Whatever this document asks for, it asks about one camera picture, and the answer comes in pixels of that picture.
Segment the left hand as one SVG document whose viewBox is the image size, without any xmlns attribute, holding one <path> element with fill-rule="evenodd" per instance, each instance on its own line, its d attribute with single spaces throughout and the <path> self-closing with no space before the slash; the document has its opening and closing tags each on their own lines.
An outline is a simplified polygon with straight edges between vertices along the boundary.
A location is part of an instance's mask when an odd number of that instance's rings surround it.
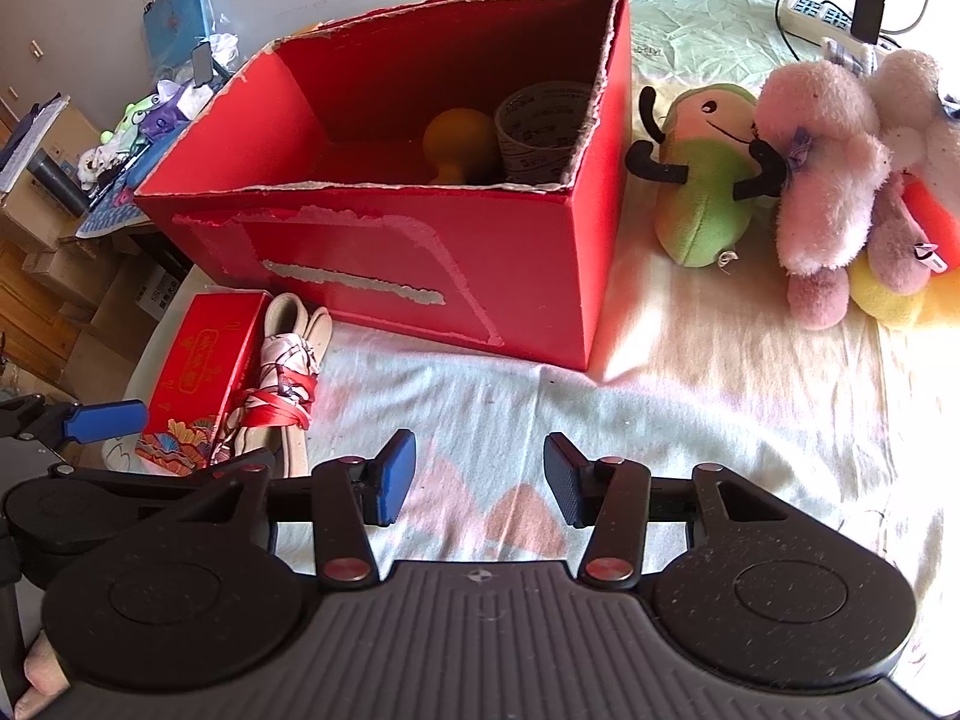
<svg viewBox="0 0 960 720">
<path fill-rule="evenodd" d="M 23 674 L 28 681 L 28 689 L 14 704 L 14 720 L 29 720 L 36 717 L 70 688 L 70 683 L 44 631 L 39 632 L 36 642 L 32 644 L 26 656 Z"/>
</svg>

